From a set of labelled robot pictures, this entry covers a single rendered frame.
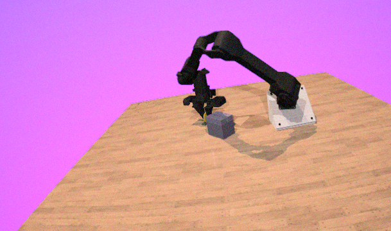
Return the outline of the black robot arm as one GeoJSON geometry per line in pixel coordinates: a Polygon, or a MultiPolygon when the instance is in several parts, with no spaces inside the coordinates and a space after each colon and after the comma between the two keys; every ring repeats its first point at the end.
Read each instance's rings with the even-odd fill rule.
{"type": "Polygon", "coordinates": [[[256,76],[270,84],[269,91],[277,96],[279,109],[296,108],[301,84],[296,77],[287,72],[278,72],[263,62],[256,55],[243,47],[240,39],[228,30],[214,31],[206,36],[198,37],[191,53],[186,58],[180,72],[177,72],[177,81],[180,85],[207,85],[206,74],[210,72],[204,68],[197,71],[202,55],[209,58],[221,59],[226,62],[237,62],[256,76]],[[212,44],[211,50],[206,50],[212,44]]]}

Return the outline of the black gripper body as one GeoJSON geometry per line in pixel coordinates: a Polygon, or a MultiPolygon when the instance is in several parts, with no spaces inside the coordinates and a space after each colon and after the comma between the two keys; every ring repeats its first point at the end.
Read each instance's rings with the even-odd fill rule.
{"type": "Polygon", "coordinates": [[[226,98],[224,96],[216,96],[213,99],[210,99],[209,88],[210,85],[204,85],[201,87],[194,87],[193,92],[195,96],[188,96],[184,98],[183,104],[189,106],[190,103],[193,103],[193,106],[198,106],[201,103],[207,103],[207,106],[210,107],[221,107],[226,103],[226,98]]]}

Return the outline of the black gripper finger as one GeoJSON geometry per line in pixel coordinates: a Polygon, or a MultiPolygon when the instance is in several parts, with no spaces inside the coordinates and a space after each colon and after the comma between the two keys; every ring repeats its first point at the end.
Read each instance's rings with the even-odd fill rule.
{"type": "Polygon", "coordinates": [[[205,110],[204,110],[204,103],[201,103],[198,106],[192,106],[200,115],[202,118],[204,118],[205,110]]]}
{"type": "Polygon", "coordinates": [[[212,111],[213,111],[213,107],[210,107],[210,106],[205,106],[205,112],[208,115],[212,114],[212,111]]]}

